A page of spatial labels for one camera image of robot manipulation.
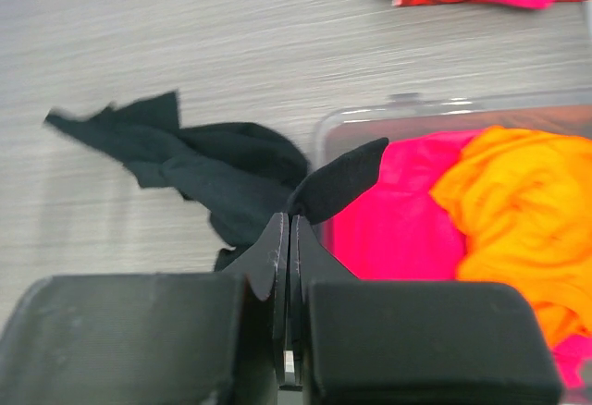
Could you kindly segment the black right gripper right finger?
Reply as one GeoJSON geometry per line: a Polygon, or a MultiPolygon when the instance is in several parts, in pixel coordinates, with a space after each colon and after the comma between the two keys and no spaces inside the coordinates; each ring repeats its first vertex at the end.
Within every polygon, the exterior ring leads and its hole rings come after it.
{"type": "Polygon", "coordinates": [[[307,404],[557,404],[524,297],[490,282],[362,281],[291,221],[293,324],[307,404]]]}

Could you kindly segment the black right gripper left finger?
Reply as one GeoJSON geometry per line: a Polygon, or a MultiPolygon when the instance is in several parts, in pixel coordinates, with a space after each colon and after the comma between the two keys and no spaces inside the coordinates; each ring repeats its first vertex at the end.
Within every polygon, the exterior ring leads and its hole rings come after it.
{"type": "Polygon", "coordinates": [[[289,219],[220,272],[49,276],[1,336],[5,404],[274,404],[289,219]]]}

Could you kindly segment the black t shirt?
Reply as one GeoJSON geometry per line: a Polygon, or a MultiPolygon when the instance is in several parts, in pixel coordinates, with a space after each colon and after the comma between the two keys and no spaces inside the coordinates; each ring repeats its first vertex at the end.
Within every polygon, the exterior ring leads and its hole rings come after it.
{"type": "Polygon", "coordinates": [[[377,183],[388,139],[370,141],[311,171],[301,150],[252,122],[183,127],[178,96],[167,92],[89,117],[54,108],[44,120],[120,162],[143,189],[171,188],[209,212],[226,243],[220,271],[259,239],[272,215],[321,224],[377,183]]]}

